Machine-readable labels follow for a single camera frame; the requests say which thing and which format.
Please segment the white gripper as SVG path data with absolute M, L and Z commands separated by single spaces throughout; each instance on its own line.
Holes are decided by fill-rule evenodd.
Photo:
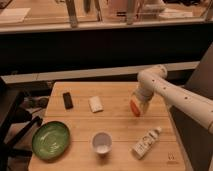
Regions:
M 152 99 L 154 92 L 144 87 L 141 84 L 138 84 L 136 89 L 133 91 L 133 100 L 140 110 L 140 116 L 145 114 L 149 108 L 149 101 Z

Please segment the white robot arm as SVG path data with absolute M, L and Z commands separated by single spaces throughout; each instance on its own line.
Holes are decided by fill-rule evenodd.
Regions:
M 166 77 L 164 65 L 155 65 L 138 73 L 138 86 L 130 100 L 133 114 L 139 117 L 145 113 L 149 101 L 157 93 L 213 134 L 213 100 L 173 85 L 165 80 Z

